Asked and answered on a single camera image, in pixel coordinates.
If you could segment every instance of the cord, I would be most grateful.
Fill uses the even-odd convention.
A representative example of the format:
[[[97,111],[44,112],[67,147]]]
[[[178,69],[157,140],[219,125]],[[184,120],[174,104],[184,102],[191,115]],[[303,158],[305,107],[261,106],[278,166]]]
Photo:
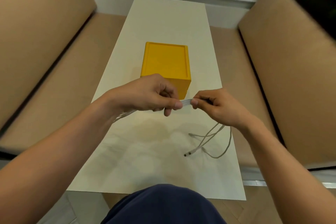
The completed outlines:
[[[183,106],[190,105],[191,100],[192,100],[192,99],[184,99],[184,100],[181,100],[182,105],[183,105]],[[115,121],[120,120],[120,119],[122,119],[122,118],[124,118],[124,117],[126,117],[126,116],[128,116],[128,115],[130,115],[130,114],[132,114],[132,113],[135,112],[135,111],[136,111],[136,110],[132,110],[132,111],[129,111],[129,112],[123,112],[121,115],[119,115],[119,116],[115,119]],[[217,123],[212,129],[210,129],[209,132],[208,132],[205,136],[200,136],[200,135],[196,135],[196,134],[194,134],[194,133],[189,133],[188,135],[191,136],[191,137],[192,137],[192,136],[195,136],[195,137],[203,137],[203,139],[202,139],[202,141],[199,143],[199,145],[198,145],[195,149],[193,149],[193,150],[191,150],[191,151],[188,151],[186,154],[184,154],[184,156],[185,156],[185,157],[190,156],[191,154],[194,154],[194,153],[195,153],[196,151],[198,151],[199,149],[202,149],[202,151],[203,151],[204,153],[208,154],[211,158],[220,158],[221,156],[223,156],[223,155],[228,151],[228,148],[229,148],[229,146],[230,146],[230,144],[231,144],[231,138],[232,138],[232,128],[231,128],[231,127],[230,127],[230,138],[229,138],[229,143],[228,143],[228,145],[227,145],[225,151],[224,151],[222,154],[220,154],[218,157],[214,157],[214,156],[212,156],[210,153],[208,153],[208,151],[204,148],[204,145],[207,144],[212,138],[214,138],[214,137],[216,136],[216,134],[217,134],[219,131],[221,131],[221,130],[225,127],[225,125],[222,125],[222,126],[217,130],[217,132],[215,132],[215,133],[213,133],[213,134],[210,134],[210,132],[211,132],[214,128],[216,128],[218,124],[219,124],[219,123]],[[207,137],[210,137],[210,138],[209,138],[205,143],[203,143],[204,140],[205,140]]]

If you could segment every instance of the rectangular table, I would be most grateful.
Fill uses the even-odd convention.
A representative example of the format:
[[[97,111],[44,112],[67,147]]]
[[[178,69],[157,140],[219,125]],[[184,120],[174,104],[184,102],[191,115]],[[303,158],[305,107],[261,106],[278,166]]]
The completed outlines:
[[[179,0],[134,0],[93,101],[107,90],[140,77],[145,43],[187,45],[191,84],[186,98],[199,90],[221,88],[205,5]],[[132,193],[159,183],[190,188],[206,198],[245,200],[235,145],[213,159],[201,150],[184,157],[216,124],[191,106],[173,111],[137,111],[114,123],[68,190]],[[229,128],[206,149],[221,154]]]

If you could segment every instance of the seat cushion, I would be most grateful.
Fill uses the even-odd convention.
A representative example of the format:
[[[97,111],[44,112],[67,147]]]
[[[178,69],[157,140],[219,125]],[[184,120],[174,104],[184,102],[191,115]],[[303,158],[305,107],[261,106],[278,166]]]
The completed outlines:
[[[126,17],[94,14],[21,114],[0,138],[19,154],[91,103]]]
[[[96,8],[94,0],[0,0],[0,128]]]
[[[250,60],[236,29],[210,27],[222,86],[253,115],[261,119],[271,133],[276,133]],[[257,167],[249,144],[243,135],[232,129],[240,166]]]
[[[295,0],[258,0],[239,23],[288,151],[336,161],[336,42]]]

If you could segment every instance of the yellow box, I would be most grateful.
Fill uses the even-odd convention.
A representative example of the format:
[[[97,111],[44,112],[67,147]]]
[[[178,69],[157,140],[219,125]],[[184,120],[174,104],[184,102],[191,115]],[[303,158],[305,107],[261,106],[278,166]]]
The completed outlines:
[[[188,47],[147,42],[141,76],[155,73],[161,74],[174,84],[179,99],[184,99],[191,82]]]

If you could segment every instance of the fingernail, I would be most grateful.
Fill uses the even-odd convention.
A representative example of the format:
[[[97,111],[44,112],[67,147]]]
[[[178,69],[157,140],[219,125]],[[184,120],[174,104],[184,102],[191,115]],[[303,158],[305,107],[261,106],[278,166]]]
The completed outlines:
[[[176,109],[181,109],[183,107],[183,104],[181,101],[175,103],[175,108]]]
[[[191,103],[192,106],[197,106],[198,101],[194,98],[190,101],[190,103]]]

